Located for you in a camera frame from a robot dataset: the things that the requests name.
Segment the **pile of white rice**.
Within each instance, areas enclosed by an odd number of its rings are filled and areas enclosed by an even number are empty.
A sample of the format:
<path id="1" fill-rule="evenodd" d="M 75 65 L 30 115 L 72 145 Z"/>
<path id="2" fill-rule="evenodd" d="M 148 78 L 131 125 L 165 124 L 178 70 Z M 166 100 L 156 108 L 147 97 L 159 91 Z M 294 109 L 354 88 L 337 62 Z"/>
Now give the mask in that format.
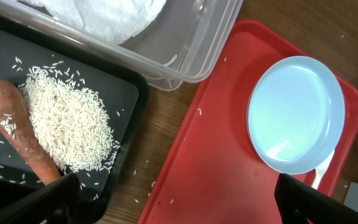
<path id="1" fill-rule="evenodd" d="M 112 166 L 119 143 L 98 92 L 41 68 L 33 68 L 19 89 L 35 136 L 58 168 L 78 172 Z"/>

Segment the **orange carrot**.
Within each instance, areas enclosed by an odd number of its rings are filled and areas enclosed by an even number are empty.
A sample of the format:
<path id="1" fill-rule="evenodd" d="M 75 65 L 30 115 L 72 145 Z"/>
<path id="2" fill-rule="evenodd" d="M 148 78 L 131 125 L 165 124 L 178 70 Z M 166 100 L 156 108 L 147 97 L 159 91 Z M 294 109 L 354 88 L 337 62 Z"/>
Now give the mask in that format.
<path id="1" fill-rule="evenodd" d="M 21 92 L 8 80 L 0 79 L 0 133 L 45 184 L 61 177 L 54 161 L 35 137 Z"/>

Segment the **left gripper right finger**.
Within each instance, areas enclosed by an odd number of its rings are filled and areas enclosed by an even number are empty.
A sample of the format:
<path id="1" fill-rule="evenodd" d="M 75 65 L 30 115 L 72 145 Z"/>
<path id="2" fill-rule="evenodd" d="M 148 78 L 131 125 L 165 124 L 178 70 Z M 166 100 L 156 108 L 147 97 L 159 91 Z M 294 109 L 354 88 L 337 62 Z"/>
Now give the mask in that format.
<path id="1" fill-rule="evenodd" d="M 283 223 L 358 223 L 357 211 L 288 174 L 278 176 L 274 196 Z"/>

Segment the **light blue plate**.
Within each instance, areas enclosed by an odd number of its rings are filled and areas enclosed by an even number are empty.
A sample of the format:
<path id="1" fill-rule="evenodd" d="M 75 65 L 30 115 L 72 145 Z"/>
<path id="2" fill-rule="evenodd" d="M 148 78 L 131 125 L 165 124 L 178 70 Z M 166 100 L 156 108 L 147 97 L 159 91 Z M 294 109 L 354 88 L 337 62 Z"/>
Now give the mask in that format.
<path id="1" fill-rule="evenodd" d="M 335 150 L 345 117 L 335 74 L 319 60 L 297 55 L 276 62 L 258 80 L 247 107 L 247 130 L 270 168 L 297 175 Z"/>

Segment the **white plastic spoon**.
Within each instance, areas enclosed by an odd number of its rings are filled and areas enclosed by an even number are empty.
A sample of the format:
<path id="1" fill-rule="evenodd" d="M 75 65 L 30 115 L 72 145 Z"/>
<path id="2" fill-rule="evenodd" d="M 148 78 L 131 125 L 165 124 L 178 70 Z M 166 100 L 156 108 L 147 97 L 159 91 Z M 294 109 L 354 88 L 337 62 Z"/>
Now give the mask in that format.
<path id="1" fill-rule="evenodd" d="M 319 184 L 329 168 L 329 165 L 333 159 L 334 153 L 335 153 L 335 150 L 333 150 L 330 153 L 330 155 L 327 158 L 325 158 L 325 160 L 322 163 L 320 163 L 319 166 L 317 166 L 315 168 L 315 175 L 314 175 L 313 182 L 311 184 L 311 187 L 313 189 L 318 190 Z"/>

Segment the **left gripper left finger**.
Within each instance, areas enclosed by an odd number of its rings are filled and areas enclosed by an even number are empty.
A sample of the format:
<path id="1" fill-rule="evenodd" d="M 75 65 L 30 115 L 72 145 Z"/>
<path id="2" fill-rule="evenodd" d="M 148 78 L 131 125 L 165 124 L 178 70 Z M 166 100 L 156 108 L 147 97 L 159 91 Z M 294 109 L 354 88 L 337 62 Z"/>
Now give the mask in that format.
<path id="1" fill-rule="evenodd" d="M 79 203 L 79 180 L 67 174 L 0 209 L 0 224 L 77 223 Z"/>

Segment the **white paper towel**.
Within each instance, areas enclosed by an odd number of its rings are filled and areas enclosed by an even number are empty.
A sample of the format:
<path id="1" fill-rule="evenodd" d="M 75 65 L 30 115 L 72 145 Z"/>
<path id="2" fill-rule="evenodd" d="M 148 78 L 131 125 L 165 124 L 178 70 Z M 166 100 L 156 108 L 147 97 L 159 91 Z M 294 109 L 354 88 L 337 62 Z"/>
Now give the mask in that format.
<path id="1" fill-rule="evenodd" d="M 52 17 L 110 44 L 140 34 L 160 14 L 166 0 L 26 0 Z"/>

